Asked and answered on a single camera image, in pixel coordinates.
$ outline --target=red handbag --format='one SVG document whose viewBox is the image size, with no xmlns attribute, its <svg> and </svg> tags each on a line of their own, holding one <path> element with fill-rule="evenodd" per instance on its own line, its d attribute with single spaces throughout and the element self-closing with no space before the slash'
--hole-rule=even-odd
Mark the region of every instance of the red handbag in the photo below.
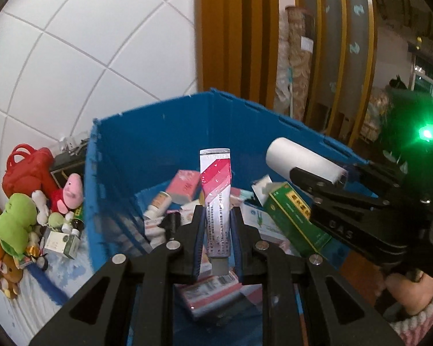
<svg viewBox="0 0 433 346">
<path fill-rule="evenodd" d="M 24 159 L 15 162 L 15 156 Z M 58 189 L 50 174 L 54 158 L 46 147 L 35 150 L 29 144 L 20 144 L 13 149 L 6 162 L 6 173 L 3 176 L 2 188 L 6 196 L 15 193 L 31 196 L 35 190 L 42 190 L 47 198 Z"/>
</svg>

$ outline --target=pink pig plush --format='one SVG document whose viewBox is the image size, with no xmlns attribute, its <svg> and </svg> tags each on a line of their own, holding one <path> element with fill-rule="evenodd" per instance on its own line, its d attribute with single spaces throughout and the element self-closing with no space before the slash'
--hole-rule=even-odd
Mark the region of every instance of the pink pig plush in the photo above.
<svg viewBox="0 0 433 346">
<path fill-rule="evenodd" d="M 63 189 L 51 193 L 51 210 L 65 216 L 67 221 L 74 217 L 73 210 L 83 203 L 83 184 L 79 174 L 72 173 Z"/>
</svg>

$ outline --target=green led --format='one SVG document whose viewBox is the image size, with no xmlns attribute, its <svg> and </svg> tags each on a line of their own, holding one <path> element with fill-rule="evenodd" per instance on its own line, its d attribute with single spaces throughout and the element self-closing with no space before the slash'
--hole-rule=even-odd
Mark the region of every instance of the green led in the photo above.
<svg viewBox="0 0 433 346">
<path fill-rule="evenodd" d="M 421 129 L 419 129 L 419 138 L 427 142 L 432 141 L 433 125 L 425 125 Z"/>
</svg>

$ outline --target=person's hand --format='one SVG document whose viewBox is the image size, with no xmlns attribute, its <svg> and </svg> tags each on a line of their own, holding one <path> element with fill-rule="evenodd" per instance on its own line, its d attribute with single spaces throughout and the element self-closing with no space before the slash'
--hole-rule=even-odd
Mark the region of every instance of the person's hand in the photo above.
<svg viewBox="0 0 433 346">
<path fill-rule="evenodd" d="M 422 311 L 433 298 L 433 278 L 425 273 L 421 274 L 418 282 L 412 282 L 399 273 L 392 273 L 384 278 L 379 271 L 377 288 L 378 296 L 384 289 L 388 289 L 393 298 L 402 304 L 410 316 Z"/>
</svg>

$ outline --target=white paper towel roll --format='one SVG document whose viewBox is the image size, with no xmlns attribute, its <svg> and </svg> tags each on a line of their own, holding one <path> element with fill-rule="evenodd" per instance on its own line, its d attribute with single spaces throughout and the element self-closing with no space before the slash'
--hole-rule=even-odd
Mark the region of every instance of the white paper towel roll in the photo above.
<svg viewBox="0 0 433 346">
<path fill-rule="evenodd" d="M 277 174 L 290 181 L 290 171 L 300 168 L 336 183 L 346 180 L 342 167 L 286 138 L 273 141 L 266 152 L 266 163 Z"/>
</svg>

